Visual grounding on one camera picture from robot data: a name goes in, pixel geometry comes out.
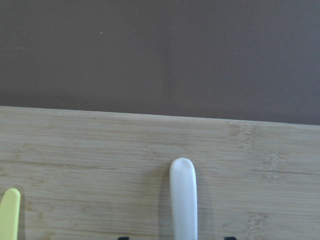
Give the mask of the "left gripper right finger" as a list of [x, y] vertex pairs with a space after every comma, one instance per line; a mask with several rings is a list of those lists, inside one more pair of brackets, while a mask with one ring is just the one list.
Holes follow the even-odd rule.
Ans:
[[237, 240], [235, 236], [225, 236], [223, 240]]

